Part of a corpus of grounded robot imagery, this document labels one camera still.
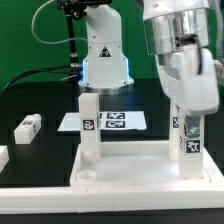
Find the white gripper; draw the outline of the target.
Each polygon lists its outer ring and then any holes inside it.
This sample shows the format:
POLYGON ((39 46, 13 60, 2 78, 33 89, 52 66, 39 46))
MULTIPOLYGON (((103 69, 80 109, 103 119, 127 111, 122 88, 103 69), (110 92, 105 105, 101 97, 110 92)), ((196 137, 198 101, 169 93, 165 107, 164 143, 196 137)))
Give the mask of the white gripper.
POLYGON ((220 103, 212 54, 205 48, 201 53, 201 74, 198 74, 198 49, 195 45, 184 46, 182 51, 166 55, 164 65, 160 65, 159 58, 156 58, 164 93, 187 115, 185 134, 188 138, 200 136, 200 116, 215 113, 220 103))

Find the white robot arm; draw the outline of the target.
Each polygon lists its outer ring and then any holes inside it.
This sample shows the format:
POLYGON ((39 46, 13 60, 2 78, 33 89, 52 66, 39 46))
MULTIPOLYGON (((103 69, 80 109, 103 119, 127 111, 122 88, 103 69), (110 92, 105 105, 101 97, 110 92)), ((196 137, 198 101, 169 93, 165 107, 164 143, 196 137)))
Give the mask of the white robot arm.
MULTIPOLYGON (((88 53, 81 85, 119 89, 134 80, 122 51, 121 16, 112 0, 86 3, 88 53)), ((143 9, 147 51, 155 56, 162 89, 177 109, 179 133, 201 138, 204 116, 215 113, 219 96, 209 44, 207 11, 217 0, 138 0, 143 9)))

